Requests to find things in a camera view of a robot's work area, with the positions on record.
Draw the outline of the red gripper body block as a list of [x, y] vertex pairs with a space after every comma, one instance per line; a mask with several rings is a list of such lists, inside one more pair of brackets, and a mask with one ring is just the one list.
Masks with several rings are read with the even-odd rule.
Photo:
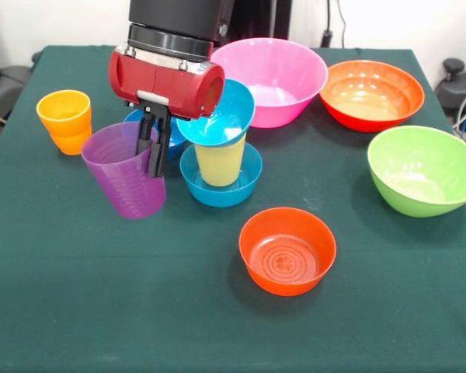
[[176, 117], [209, 117], [225, 86], [224, 70], [209, 61], [192, 62], [132, 47], [117, 46], [109, 62], [114, 93], [135, 105], [159, 104]]

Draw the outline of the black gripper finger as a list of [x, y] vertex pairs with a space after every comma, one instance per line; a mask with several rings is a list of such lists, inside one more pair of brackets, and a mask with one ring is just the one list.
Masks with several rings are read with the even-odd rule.
[[146, 149], [152, 148], [155, 139], [152, 138], [152, 130], [156, 116], [150, 112], [144, 112], [139, 121], [136, 155], [140, 155]]
[[148, 163], [148, 175], [152, 178], [164, 175], [169, 140], [172, 132], [170, 121], [171, 116], [169, 113], [166, 113], [163, 117], [152, 117], [152, 123], [157, 124], [158, 128], [157, 140], [151, 143], [151, 153]]

